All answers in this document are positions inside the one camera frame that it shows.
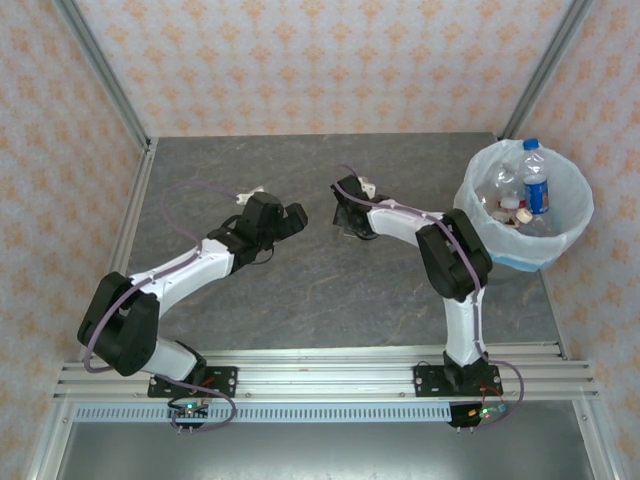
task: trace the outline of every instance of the blue bottle cap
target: blue bottle cap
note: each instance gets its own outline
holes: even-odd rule
[[[524,148],[525,150],[535,150],[539,146],[540,144],[538,143],[537,138],[528,138],[527,140],[522,142],[522,148]]]

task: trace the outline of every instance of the trash bin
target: trash bin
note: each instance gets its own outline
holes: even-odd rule
[[[535,272],[552,265],[584,232],[593,215],[593,195],[573,162],[540,147],[549,185],[549,212],[559,233],[553,237],[529,237],[494,220],[475,190],[494,164],[519,161],[522,151],[522,140],[502,140],[478,152],[467,167],[454,206],[469,216],[494,263]]]

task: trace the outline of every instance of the wall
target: wall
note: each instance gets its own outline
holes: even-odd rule
[[[570,0],[80,0],[152,136],[494,131]]]
[[[0,477],[24,478],[138,148],[51,0],[0,3]]]
[[[596,0],[523,136],[574,160],[593,188],[586,235],[548,273],[573,356],[594,360],[617,444],[640,478],[640,10]]]

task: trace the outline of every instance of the blue label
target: blue label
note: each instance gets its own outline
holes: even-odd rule
[[[540,183],[524,185],[525,198],[527,200],[527,208],[534,215],[546,213],[549,210],[549,187],[547,180]]]

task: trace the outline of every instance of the purple cable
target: purple cable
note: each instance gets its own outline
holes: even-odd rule
[[[100,338],[100,334],[104,330],[104,328],[107,325],[107,323],[109,322],[109,320],[111,320],[111,317],[113,316],[113,314],[116,313],[118,311],[118,309],[134,293],[136,293],[142,287],[144,287],[145,285],[148,285],[151,282],[154,282],[157,279],[160,279],[160,278],[165,277],[167,275],[171,275],[172,273],[177,272],[178,270],[181,270],[182,268],[184,268],[184,267],[190,265],[191,263],[193,263],[200,256],[200,252],[202,251],[202,240],[199,239],[198,237],[196,237],[193,233],[189,232],[187,229],[185,229],[181,225],[179,225],[178,223],[176,223],[171,218],[171,216],[169,215],[169,212],[167,211],[166,203],[167,203],[168,195],[171,192],[174,192],[175,190],[178,190],[178,189],[181,189],[181,188],[184,188],[184,187],[202,187],[202,188],[207,188],[207,189],[212,190],[212,191],[214,191],[216,193],[219,193],[221,195],[229,197],[229,198],[231,198],[233,200],[237,200],[238,199],[237,195],[234,195],[233,193],[229,192],[228,190],[225,190],[222,187],[217,187],[215,185],[210,185],[210,184],[208,184],[206,182],[202,182],[200,180],[190,180],[190,181],[186,181],[186,182],[180,182],[180,183],[177,183],[175,185],[172,185],[171,187],[167,188],[164,191],[164,193],[162,195],[161,204],[160,204],[160,213],[162,214],[162,217],[169,224],[169,226],[171,226],[176,232],[178,232],[179,234],[181,234],[181,235],[193,240],[196,243],[196,249],[193,252],[193,255],[191,255],[185,261],[180,262],[179,264],[174,265],[173,267],[169,267],[166,270],[162,270],[161,272],[156,273],[154,276],[149,277],[149,278],[145,278],[144,280],[141,280],[140,282],[136,283],[131,288],[129,288],[129,290],[124,292],[124,294],[122,296],[120,296],[113,303],[113,305],[111,305],[111,307],[107,310],[107,312],[104,314],[104,316],[98,322],[98,325],[96,326],[96,329],[94,330],[93,334],[91,335],[91,338],[89,339],[89,342],[87,343],[87,349],[85,350],[84,357],[82,359],[83,363],[84,363],[84,368],[87,370],[87,372],[89,372],[89,373],[102,373],[102,372],[107,372],[109,370],[113,370],[111,367],[108,367],[108,366],[107,367],[100,367],[100,368],[94,368],[94,367],[91,366],[91,356],[93,355],[93,350],[96,347],[96,343],[98,342],[98,338]],[[215,423],[213,425],[210,425],[210,426],[206,427],[206,429],[202,430],[202,431],[214,430],[216,428],[222,427],[222,426],[228,424],[236,416],[237,408],[236,408],[235,403],[233,402],[233,400],[231,400],[231,398],[229,398],[224,393],[217,392],[215,390],[211,390],[211,389],[208,389],[208,388],[200,387],[200,386],[197,386],[197,385],[190,385],[188,383],[178,382],[177,380],[173,380],[171,378],[164,377],[164,376],[159,376],[159,378],[162,378],[163,380],[166,380],[167,382],[173,383],[174,385],[178,385],[178,386],[185,387],[185,388],[190,388],[192,390],[200,390],[200,391],[206,392],[209,395],[213,395],[213,396],[216,396],[216,397],[219,397],[219,398],[223,398],[224,400],[229,402],[229,404],[231,405],[231,414],[229,415],[229,417],[227,419],[223,420],[222,422]],[[175,417],[176,416],[177,416],[177,414],[174,415],[174,417],[172,419],[172,425],[174,426],[174,428],[177,428],[177,425],[175,424]]]
[[[341,164],[337,165],[337,167],[345,168],[352,175],[354,175],[356,177],[358,176],[356,171],[352,167],[350,167],[349,165],[345,165],[344,163],[341,163]],[[478,278],[478,274],[473,269],[473,266],[471,265],[471,262],[469,261],[469,258],[464,253],[464,250],[462,249],[462,247],[460,246],[460,244],[456,240],[456,237],[447,228],[447,226],[444,223],[442,223],[442,221],[440,221],[439,219],[434,217],[433,215],[429,215],[428,213],[423,212],[422,210],[418,210],[417,208],[407,207],[406,205],[389,205],[389,204],[369,202],[367,200],[361,200],[361,199],[359,199],[357,197],[354,197],[353,195],[348,194],[338,184],[338,182],[335,182],[333,184],[333,186],[335,187],[336,190],[338,190],[338,192],[340,192],[340,194],[342,194],[345,198],[348,198],[352,202],[356,202],[356,203],[359,203],[361,205],[366,205],[368,207],[381,208],[381,209],[386,209],[386,210],[398,210],[398,211],[401,211],[401,212],[407,212],[407,213],[412,214],[412,215],[417,215],[417,216],[419,216],[421,218],[426,218],[430,222],[433,222],[435,225],[438,226],[438,228],[440,228],[440,230],[443,231],[443,233],[445,234],[447,239],[451,242],[451,245],[453,245],[453,247],[455,248],[456,252],[460,256],[460,259],[462,260],[462,263],[464,264],[465,268],[469,272],[469,275],[471,275],[471,279],[473,280],[473,285],[474,285],[474,288],[475,288],[474,292],[473,292],[473,297],[472,297],[473,298],[473,304],[472,304],[473,305],[473,342],[474,342],[474,345],[476,347],[477,352],[480,354],[482,359],[485,360],[487,363],[489,363],[489,357],[487,357],[487,355],[482,350],[482,347],[480,347],[480,311],[478,309],[478,295],[480,294],[480,289],[482,288],[480,286],[480,279]],[[503,420],[503,419],[511,416],[511,414],[516,410],[516,408],[518,408],[520,403],[522,403],[522,399],[524,398],[524,379],[522,378],[522,374],[520,373],[520,370],[518,370],[518,368],[516,368],[515,365],[513,365],[513,364],[511,364],[509,362],[506,362],[504,360],[491,360],[491,363],[493,363],[494,365],[504,365],[505,367],[510,368],[511,370],[513,370],[513,372],[516,374],[516,377],[518,377],[518,382],[520,384],[520,395],[518,396],[518,400],[516,401],[516,403],[513,406],[513,408],[511,410],[509,410],[504,416],[500,417],[495,422],[492,422],[492,423],[489,423],[489,424],[486,424],[486,425],[480,425],[480,426],[476,427],[476,429],[491,427],[492,425],[495,425],[496,423],[498,423],[500,420]]]

